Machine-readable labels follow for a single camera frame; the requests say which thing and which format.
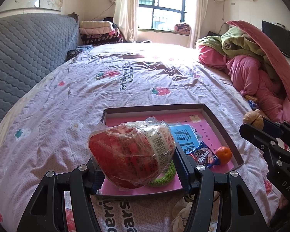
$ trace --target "headboard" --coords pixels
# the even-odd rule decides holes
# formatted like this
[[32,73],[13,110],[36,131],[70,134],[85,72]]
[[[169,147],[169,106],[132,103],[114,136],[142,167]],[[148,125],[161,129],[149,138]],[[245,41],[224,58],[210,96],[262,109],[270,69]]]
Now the headboard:
[[76,14],[0,18],[0,122],[39,81],[81,44]]

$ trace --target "black flat screen television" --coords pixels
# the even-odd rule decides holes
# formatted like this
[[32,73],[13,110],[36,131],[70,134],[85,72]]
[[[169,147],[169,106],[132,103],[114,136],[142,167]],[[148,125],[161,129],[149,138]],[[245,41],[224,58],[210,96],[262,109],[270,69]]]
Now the black flat screen television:
[[262,21],[262,31],[290,58],[290,31],[266,21]]

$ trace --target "plastic wrapped red object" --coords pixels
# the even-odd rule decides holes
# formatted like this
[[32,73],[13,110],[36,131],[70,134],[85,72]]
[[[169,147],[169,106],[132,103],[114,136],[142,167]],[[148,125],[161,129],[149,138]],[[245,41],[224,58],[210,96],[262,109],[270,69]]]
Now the plastic wrapped red object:
[[133,189],[161,174],[172,160],[175,141],[165,122],[138,121],[95,131],[88,146],[111,182]]

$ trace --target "green fuzzy ring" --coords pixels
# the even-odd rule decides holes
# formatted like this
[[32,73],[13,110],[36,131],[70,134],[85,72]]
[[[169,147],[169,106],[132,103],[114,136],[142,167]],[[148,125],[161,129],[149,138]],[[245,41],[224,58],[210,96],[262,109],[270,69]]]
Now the green fuzzy ring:
[[168,170],[164,174],[164,176],[159,178],[159,179],[155,179],[152,182],[149,182],[148,185],[151,187],[162,187],[164,185],[167,185],[174,178],[175,174],[176,174],[176,169],[175,169],[174,163],[172,161],[169,165]]

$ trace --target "tangerine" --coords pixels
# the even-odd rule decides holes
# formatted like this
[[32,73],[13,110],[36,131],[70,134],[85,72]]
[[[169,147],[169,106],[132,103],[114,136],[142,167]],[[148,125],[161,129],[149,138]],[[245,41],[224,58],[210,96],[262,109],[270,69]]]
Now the tangerine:
[[232,152],[228,147],[219,147],[216,155],[220,160],[220,165],[226,165],[232,158]]

